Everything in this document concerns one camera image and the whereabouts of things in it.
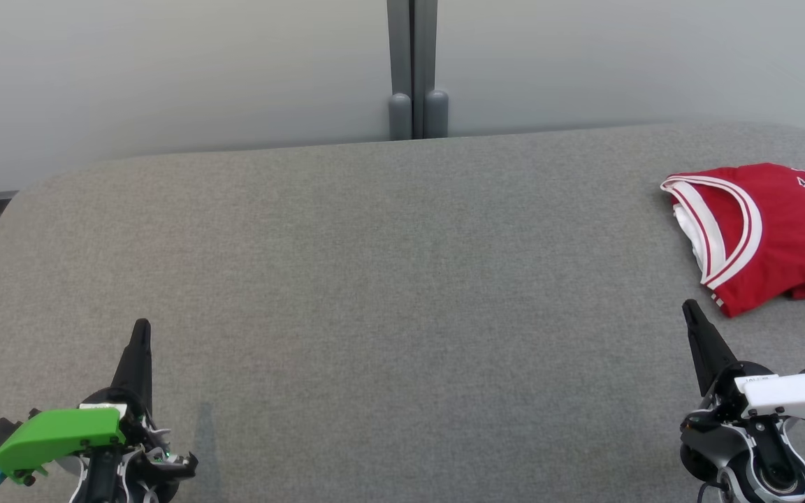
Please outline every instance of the clothing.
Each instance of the clothing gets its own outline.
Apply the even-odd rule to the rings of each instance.
[[[732,317],[798,289],[805,298],[805,171],[774,163],[670,175],[674,213],[705,286]]]

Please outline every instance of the red jersey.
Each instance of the red jersey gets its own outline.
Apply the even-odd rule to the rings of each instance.
[[[805,171],[774,163],[671,175],[700,282],[726,316],[798,287],[805,297]]]

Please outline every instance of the white wall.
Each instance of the white wall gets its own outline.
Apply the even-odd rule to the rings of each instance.
[[[0,191],[97,159],[389,137],[386,4],[0,0]]]
[[[439,0],[450,135],[690,118],[805,128],[805,0]]]

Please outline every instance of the red fabric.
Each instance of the red fabric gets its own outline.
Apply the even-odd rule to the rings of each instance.
[[[677,181],[687,182],[702,197],[725,243],[725,267],[719,274],[712,271],[703,283],[722,300],[726,316],[737,316],[785,292],[805,298],[805,171],[759,163],[671,175],[664,186]],[[758,241],[752,238],[754,232]],[[705,239],[711,234],[705,229]],[[745,235],[744,247],[735,254]]]

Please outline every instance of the gray fabric surface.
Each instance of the gray fabric surface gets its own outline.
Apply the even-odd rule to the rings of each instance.
[[[175,501],[693,501],[680,304],[805,367],[805,300],[726,321],[665,175],[805,169],[805,131],[682,124],[105,163],[0,220],[0,416],[73,407],[153,324]],[[805,454],[805,425],[793,439]],[[0,501],[66,501],[53,469]]]

